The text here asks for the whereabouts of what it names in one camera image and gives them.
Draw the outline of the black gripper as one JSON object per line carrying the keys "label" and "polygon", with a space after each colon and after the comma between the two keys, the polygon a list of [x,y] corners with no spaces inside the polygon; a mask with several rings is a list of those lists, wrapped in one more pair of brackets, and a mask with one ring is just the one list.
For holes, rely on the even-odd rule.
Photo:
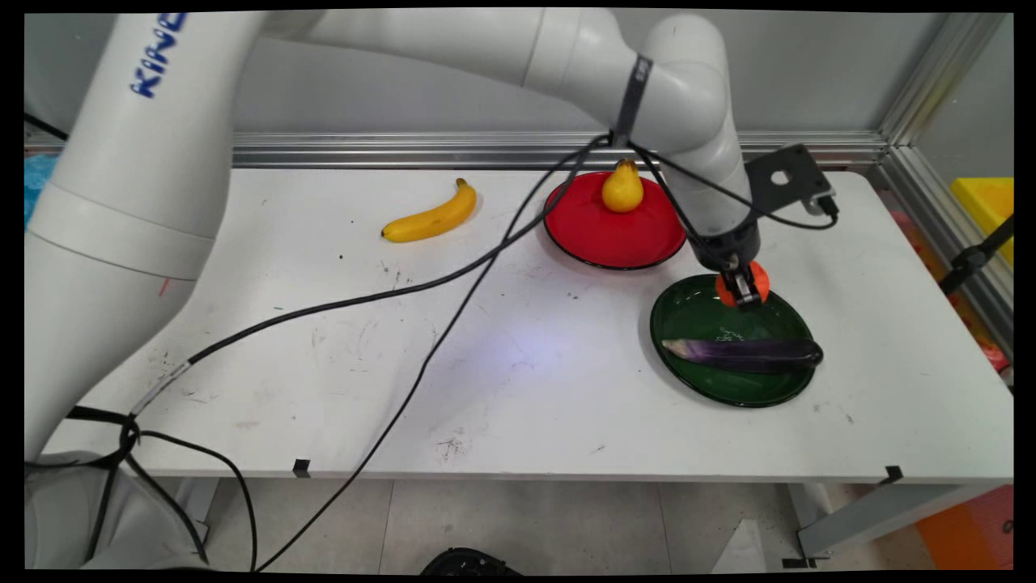
{"label": "black gripper", "polygon": [[765,303],[765,270],[741,268],[755,261],[761,251],[761,230],[755,220],[746,221],[730,232],[718,236],[688,233],[688,241],[697,262],[707,270],[720,272],[730,282],[730,307],[754,309]]}

